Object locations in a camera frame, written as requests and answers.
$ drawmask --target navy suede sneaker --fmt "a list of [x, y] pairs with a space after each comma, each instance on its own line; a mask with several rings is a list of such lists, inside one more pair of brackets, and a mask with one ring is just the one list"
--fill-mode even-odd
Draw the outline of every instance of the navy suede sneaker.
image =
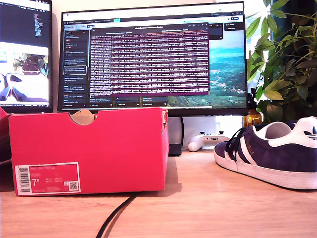
[[220, 166], [278, 186], [317, 189], [317, 118], [238, 130], [214, 148]]

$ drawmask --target wooden desk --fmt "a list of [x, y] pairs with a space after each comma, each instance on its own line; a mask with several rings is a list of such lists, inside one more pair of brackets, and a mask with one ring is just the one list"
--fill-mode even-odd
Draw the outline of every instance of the wooden desk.
[[[0, 195], [2, 238], [93, 238], [129, 196]], [[317, 191], [287, 190], [228, 171], [212, 152], [183, 152], [169, 158], [166, 190], [137, 197], [104, 237], [305, 238], [317, 237], [316, 223]]]

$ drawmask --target white rubber sole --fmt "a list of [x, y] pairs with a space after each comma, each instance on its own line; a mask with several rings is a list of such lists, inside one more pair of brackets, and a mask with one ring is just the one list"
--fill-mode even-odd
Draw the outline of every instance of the white rubber sole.
[[257, 165], [234, 162], [216, 154], [214, 158], [220, 166], [256, 179], [291, 189], [317, 189], [317, 173], [289, 172], [264, 168]]

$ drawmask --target box label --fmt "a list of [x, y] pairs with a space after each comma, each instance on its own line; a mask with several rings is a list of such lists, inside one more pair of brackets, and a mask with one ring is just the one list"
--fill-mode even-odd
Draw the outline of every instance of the box label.
[[18, 195], [79, 193], [78, 162], [46, 165], [17, 165]]

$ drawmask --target barcode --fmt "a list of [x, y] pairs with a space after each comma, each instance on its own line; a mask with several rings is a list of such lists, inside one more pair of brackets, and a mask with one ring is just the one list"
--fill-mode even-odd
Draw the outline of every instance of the barcode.
[[29, 168], [23, 167], [19, 168], [18, 179], [20, 185], [21, 193], [30, 193], [31, 192], [31, 183], [29, 178]]
[[78, 181], [68, 182], [69, 191], [77, 191], [78, 190]]

